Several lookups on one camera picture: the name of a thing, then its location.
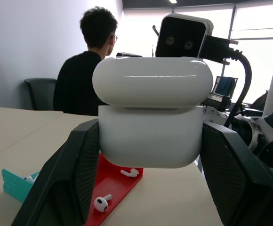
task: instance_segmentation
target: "earbud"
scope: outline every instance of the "earbud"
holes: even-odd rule
[[[130,170],[130,173],[128,173],[124,170],[121,170],[121,174],[124,174],[127,177],[136,178],[138,176],[138,171],[135,168],[132,168]]]
[[[26,181],[34,184],[35,180],[37,179],[39,174],[37,174],[37,176],[33,179],[31,176],[27,176],[26,178],[24,178]]]
[[[99,212],[105,212],[108,208],[108,203],[107,201],[108,200],[111,200],[112,199],[112,195],[109,194],[105,197],[97,197],[95,200],[94,200],[94,206],[95,206],[95,209]]]

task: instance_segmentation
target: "ceiling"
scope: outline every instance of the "ceiling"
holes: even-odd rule
[[[249,0],[177,0],[177,4],[172,4],[169,2],[169,0],[123,0],[123,8],[172,8],[237,3],[245,1]]]

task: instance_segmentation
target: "man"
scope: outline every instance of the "man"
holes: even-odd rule
[[[55,111],[98,116],[98,106],[104,103],[95,94],[93,72],[112,53],[117,24],[105,8],[95,7],[84,14],[80,28],[88,51],[66,60],[62,66],[54,92]]]

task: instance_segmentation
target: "red holder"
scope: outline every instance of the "red holder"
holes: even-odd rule
[[[113,165],[101,153],[99,154],[95,188],[85,226],[100,225],[140,181],[143,177],[143,168],[136,168],[139,172],[136,178],[127,177],[120,172],[121,170],[130,172],[130,169]],[[112,195],[112,199],[108,201],[107,211],[101,213],[95,209],[94,200],[97,197],[104,197],[108,194]]]

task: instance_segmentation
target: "table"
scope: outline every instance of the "table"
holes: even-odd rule
[[[0,133],[0,142],[4,141],[0,144],[0,226],[9,226],[21,203],[3,192],[1,169],[22,177],[39,171],[73,128],[95,117],[1,108],[0,116],[3,129],[16,134]],[[142,180],[102,225],[221,226],[222,223],[206,181],[193,163],[180,169],[145,169]]]

